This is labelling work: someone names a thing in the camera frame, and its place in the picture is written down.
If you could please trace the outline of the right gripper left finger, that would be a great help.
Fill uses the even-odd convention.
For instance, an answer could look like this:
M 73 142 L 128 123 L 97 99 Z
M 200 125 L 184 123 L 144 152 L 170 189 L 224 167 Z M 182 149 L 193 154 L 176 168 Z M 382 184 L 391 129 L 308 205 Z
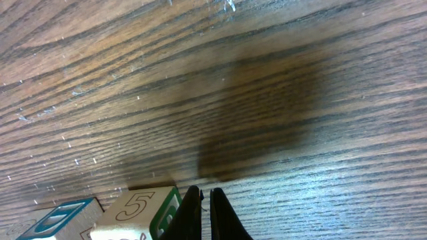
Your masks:
M 201 240 L 202 196 L 197 186 L 189 187 L 176 215 L 159 240 Z

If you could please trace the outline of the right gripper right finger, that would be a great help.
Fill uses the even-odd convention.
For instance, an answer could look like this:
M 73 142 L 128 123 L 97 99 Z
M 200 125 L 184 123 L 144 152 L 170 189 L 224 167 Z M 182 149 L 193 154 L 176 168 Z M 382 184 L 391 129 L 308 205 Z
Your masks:
M 210 191 L 212 240 L 253 240 L 221 188 Z

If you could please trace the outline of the red E wooden block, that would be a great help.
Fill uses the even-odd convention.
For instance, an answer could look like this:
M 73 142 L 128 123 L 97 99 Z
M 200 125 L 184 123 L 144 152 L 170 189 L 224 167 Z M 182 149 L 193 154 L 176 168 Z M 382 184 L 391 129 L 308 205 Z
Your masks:
M 95 222 L 92 240 L 159 239 L 181 205 L 174 186 L 124 192 Z

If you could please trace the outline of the red D wooden block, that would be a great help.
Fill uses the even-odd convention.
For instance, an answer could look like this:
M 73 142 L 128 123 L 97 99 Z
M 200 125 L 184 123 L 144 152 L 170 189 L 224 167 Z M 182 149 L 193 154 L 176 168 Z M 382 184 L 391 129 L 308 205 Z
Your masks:
M 95 198 L 62 203 L 39 209 L 10 226 L 2 239 L 90 240 L 90 231 L 103 209 Z

